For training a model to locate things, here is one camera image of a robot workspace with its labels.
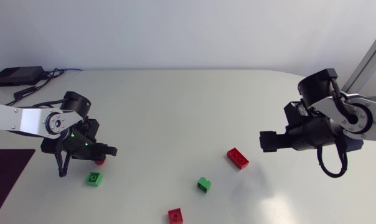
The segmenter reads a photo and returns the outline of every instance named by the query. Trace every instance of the table surface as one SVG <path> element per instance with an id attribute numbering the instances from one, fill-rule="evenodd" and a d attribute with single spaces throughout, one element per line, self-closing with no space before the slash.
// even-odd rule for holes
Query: table surface
<path id="1" fill-rule="evenodd" d="M 0 131 L 0 148 L 36 153 L 0 209 L 0 223 L 161 223 L 181 208 L 184 223 L 376 223 L 376 142 L 348 153 L 340 179 L 316 152 L 263 153 L 260 131 L 284 132 L 283 107 L 300 99 L 302 77 L 265 70 L 68 71 L 16 106 L 86 96 L 98 142 L 118 148 L 104 165 L 71 160 L 58 177 L 40 138 Z M 0 88 L 0 103 L 23 86 Z M 249 161 L 238 170 L 236 147 Z M 339 170 L 334 147 L 324 150 Z M 85 183 L 101 172 L 98 187 Z M 205 194 L 197 181 L 212 182 Z"/>

